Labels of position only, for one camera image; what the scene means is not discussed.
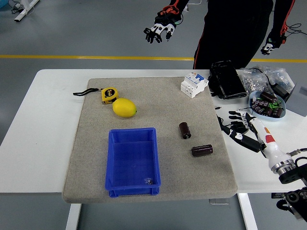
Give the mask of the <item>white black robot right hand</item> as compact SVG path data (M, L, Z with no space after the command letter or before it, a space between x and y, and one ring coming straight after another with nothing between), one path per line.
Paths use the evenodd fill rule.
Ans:
M295 167L292 157L279 149L274 137L261 120L245 111L230 111L229 114L230 119L242 123L244 128L255 134L257 139L252 139L244 133L223 125L222 119L218 117L221 130L239 145L254 152L260 151L268 160L269 168L273 173L279 174L283 170L291 170Z

